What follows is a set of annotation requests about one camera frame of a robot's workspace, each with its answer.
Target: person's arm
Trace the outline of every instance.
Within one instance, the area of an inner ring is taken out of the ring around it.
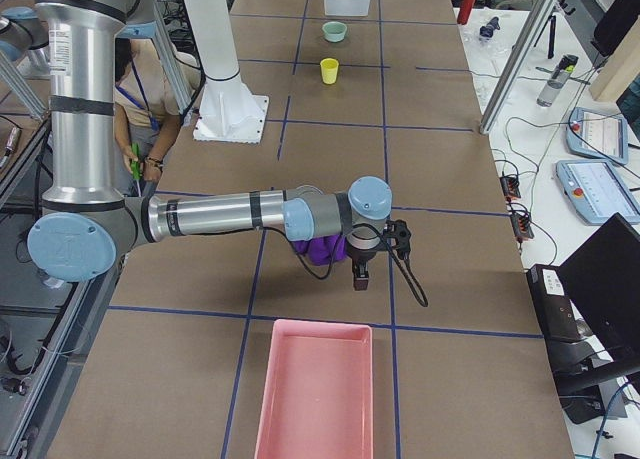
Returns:
[[[116,103],[116,114],[113,125],[113,132],[116,139],[116,143],[122,152],[122,160],[124,166],[129,172],[131,172],[131,161],[137,161],[138,157],[133,153],[131,149],[131,139],[129,137],[129,121],[127,119],[127,113],[124,111],[124,107]]]
[[[149,151],[147,161],[144,168],[144,180],[158,182],[162,176],[162,169],[158,167],[162,164],[164,156],[167,155],[169,149],[175,144],[180,132],[180,116],[167,115],[164,118],[158,139]]]

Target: label sticker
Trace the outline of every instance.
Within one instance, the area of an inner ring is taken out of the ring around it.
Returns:
[[[552,296],[564,296],[564,288],[560,282],[560,278],[556,271],[550,269],[544,269],[542,271],[542,277],[544,278],[544,287],[547,290],[547,294]]]
[[[49,53],[51,74],[71,75],[71,31],[54,29],[49,31]]]

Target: pink tray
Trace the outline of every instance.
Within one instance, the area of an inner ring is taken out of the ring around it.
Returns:
[[[273,326],[255,459],[372,459],[371,328]]]

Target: yellow cup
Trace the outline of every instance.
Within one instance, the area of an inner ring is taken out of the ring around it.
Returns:
[[[320,72],[322,72],[322,82],[325,84],[333,84],[338,79],[337,60],[328,57],[320,61]]]

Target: red bottle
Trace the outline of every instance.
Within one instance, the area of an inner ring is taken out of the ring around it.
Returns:
[[[460,12],[458,12],[458,24],[465,25],[467,23],[469,14],[471,14],[471,9],[473,9],[475,3],[476,0],[462,0]]]

